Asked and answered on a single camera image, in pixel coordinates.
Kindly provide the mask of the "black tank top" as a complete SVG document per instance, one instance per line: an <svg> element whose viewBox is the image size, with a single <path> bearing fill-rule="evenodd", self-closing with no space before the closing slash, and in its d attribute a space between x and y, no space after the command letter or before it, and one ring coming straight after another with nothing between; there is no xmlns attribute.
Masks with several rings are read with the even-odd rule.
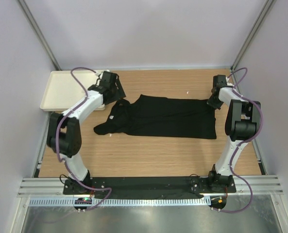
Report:
<svg viewBox="0 0 288 233"><path fill-rule="evenodd" d="M215 110L206 100L140 95L134 103L118 100L107 120L95 126L94 132L216 139L215 123Z"/></svg>

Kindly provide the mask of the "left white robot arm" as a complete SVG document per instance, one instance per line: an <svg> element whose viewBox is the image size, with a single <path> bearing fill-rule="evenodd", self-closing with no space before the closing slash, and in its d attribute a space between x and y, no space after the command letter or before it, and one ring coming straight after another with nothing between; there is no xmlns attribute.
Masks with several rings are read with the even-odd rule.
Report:
<svg viewBox="0 0 288 233"><path fill-rule="evenodd" d="M87 70L96 75L96 83L85 88L75 76L75 71ZM62 113L50 116L47 146L56 153L60 163L64 163L69 178L75 181L74 188L86 194L94 188L89 170L85 167L80 149L82 146L81 123L101 105L108 105L126 97L119 75L109 70L95 71L86 67L76 67L70 71L72 78L84 91L84 97Z"/></svg>

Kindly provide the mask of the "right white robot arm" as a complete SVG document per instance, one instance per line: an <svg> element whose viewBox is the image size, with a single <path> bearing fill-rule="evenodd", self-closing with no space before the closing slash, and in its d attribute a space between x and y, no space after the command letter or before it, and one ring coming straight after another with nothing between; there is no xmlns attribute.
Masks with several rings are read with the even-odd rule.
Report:
<svg viewBox="0 0 288 233"><path fill-rule="evenodd" d="M219 192L234 186L233 172L237 160L243 149L262 129L263 115L261 103L239 94L225 75L213 77L211 92L212 95L207 101L209 106L214 109L220 109L223 104L228 106L225 121L227 141L219 160L208 173L207 180L209 190Z"/></svg>

